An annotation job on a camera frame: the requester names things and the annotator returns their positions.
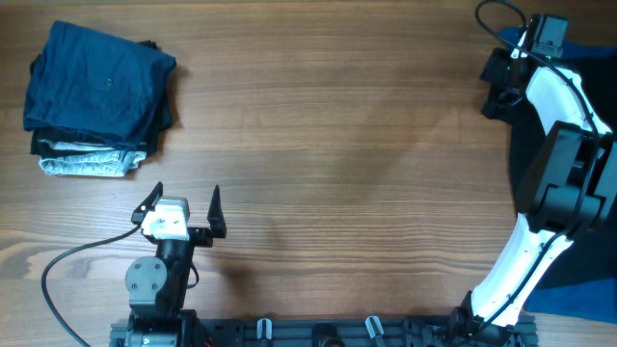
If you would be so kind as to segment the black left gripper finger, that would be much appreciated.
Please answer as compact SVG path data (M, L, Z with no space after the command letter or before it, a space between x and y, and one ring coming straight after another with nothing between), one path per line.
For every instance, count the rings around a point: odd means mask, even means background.
M148 196L133 210L131 223L140 225L149 211L153 211L156 203L163 196L163 183L159 181Z
M227 224L221 202L221 192L218 185L215 186L207 212L207 221L213 238L227 237Z

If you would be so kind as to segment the black polo shirt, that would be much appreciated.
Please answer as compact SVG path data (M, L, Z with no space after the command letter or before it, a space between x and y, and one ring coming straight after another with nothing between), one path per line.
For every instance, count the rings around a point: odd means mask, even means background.
M616 209L616 139L564 120L543 124L545 138L515 196L517 229L495 266L497 282L537 286L552 263Z

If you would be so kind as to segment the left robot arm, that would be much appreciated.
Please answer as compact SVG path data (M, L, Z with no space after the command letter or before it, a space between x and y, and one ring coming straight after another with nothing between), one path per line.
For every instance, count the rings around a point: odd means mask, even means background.
M153 245L153 256L135 260L125 274L130 314L125 331L113 346L209 346L212 338L197 313L185 309L186 292L197 272L196 248L210 248L216 238L227 236L220 189L213 190L206 227L190 227L190 208L185 198L166 197L163 184L133 211L131 222Z

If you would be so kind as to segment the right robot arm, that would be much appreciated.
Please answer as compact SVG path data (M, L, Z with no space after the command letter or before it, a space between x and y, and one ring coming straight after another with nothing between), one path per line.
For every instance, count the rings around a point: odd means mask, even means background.
M495 49L483 114L512 127L517 222L456 307L450 341L501 346L523 310L616 319L616 53L578 47L538 65Z

